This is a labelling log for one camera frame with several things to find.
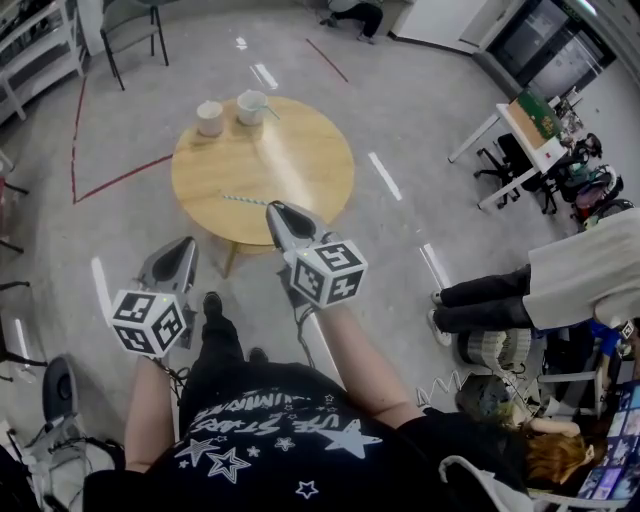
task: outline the black t-shirt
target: black t-shirt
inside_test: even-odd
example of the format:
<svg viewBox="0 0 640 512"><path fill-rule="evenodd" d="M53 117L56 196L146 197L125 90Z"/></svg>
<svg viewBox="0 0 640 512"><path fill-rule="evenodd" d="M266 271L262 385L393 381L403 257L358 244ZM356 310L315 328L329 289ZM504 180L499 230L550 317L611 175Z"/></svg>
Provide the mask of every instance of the black t-shirt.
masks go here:
<svg viewBox="0 0 640 512"><path fill-rule="evenodd" d="M242 373L201 408L183 439L145 474L91 475L85 510L266 503L326 509L347 497L380 506L393 497L409 503L425 496L436 506L448 499L440 460L420 448L438 442L433 421L421 418L394 430L358 411L339 387L306 378L299 369L280 366L259 378Z"/></svg>

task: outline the white cup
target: white cup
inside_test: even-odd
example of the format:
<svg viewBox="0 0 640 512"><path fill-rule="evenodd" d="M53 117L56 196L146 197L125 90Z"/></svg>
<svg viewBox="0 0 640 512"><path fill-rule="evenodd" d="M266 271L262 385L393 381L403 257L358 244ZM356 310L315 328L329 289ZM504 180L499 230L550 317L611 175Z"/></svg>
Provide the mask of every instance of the white cup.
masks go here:
<svg viewBox="0 0 640 512"><path fill-rule="evenodd" d="M259 91L243 92L238 96L238 120L247 126L262 123L267 105L266 94Z"/></svg>
<svg viewBox="0 0 640 512"><path fill-rule="evenodd" d="M217 137L224 130L224 109L216 101L205 101L198 107L198 131L205 137Z"/></svg>

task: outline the brown hair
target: brown hair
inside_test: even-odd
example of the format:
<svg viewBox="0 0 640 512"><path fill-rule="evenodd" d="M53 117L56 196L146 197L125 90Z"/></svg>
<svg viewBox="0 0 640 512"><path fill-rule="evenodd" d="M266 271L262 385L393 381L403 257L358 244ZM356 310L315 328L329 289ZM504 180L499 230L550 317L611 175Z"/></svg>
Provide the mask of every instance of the brown hair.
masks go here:
<svg viewBox="0 0 640 512"><path fill-rule="evenodd" d="M582 436L544 434L527 439L527 478L562 484L580 466L584 465L587 448L593 444L595 456L589 463L599 464L607 453L607 442Z"/></svg>

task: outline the gray concrete floor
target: gray concrete floor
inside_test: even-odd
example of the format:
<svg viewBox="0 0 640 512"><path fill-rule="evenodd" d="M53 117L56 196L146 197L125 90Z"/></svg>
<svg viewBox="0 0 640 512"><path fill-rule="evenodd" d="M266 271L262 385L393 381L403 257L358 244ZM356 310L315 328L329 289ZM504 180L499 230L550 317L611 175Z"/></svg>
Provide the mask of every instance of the gray concrete floor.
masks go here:
<svg viewBox="0 0 640 512"><path fill-rule="evenodd" d="M447 155L505 98L463 56L383 39L355 40L354 28L317 25L302 8L207 14L204 4L173 8L164 29L171 65L141 44L117 57L126 92L104 56L89 66L76 142L78 198L135 167L170 154L194 121L196 106L246 89L295 98L328 116L344 133L356 163L355 187L335 229L352 238L370 264L361 296L352 303L372 341L407 386L431 389L459 368L452 349L437 345L426 324L435 282L419 248L430 243L453 282L513 270L529 249L565 236L564 222L541 215L524 193L502 211L480 212L490 178L474 180L473 150L455 164ZM248 48L237 48L236 38ZM305 41L309 38L345 74L345 82ZM260 84L249 66L263 63L277 80ZM70 160L82 80L71 78L27 107L28 119L1 128L0 144L17 164L11 176L31 195L15 208L10 234L26 249L0 253L2 281L26 279L32 289L5 292L3 307L28 313L46 357L69 354L76 367L80 407L94 435L122 439L135 358L105 325L91 273L104 266L112 296L126 288L144 258L166 242L194 236L201 258L191 303L200 309L218 290L245 349L260 345L274 361L304 361L292 312L276 271L276 253L241 257L228 280L220 268L224 243L182 211L171 188L170 161L72 203ZM485 145L491 144L490 138ZM400 188L397 201L376 172L376 152ZM192 361L199 344L176 360ZM0 367L0 373L9 370ZM453 410L453 393L434 405ZM0 382L0 416L25 437L40 427L39 383Z"/></svg>

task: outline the white sneaker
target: white sneaker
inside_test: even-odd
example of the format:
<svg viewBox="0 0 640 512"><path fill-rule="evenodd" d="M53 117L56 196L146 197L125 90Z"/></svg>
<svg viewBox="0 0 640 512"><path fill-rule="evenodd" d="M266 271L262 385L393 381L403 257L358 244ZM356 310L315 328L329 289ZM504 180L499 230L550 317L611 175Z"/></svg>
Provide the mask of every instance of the white sneaker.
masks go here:
<svg viewBox="0 0 640 512"><path fill-rule="evenodd" d="M440 345L442 345L443 347L449 347L451 346L451 340L452 340L451 333L443 332L440 329L438 329L438 326L436 325L436 322L433 319L433 315L435 314L435 312L436 310L432 309L431 311L429 311L429 313L427 313L427 320L429 321L429 326L433 331L433 335L435 336L436 341L440 343Z"/></svg>
<svg viewBox="0 0 640 512"><path fill-rule="evenodd" d="M442 306L442 297L440 297L440 292L431 292L431 302L436 306Z"/></svg>
<svg viewBox="0 0 640 512"><path fill-rule="evenodd" d="M358 41L362 41L363 43L376 44L376 42L373 39L373 37L367 37L364 34L360 34L358 36Z"/></svg>

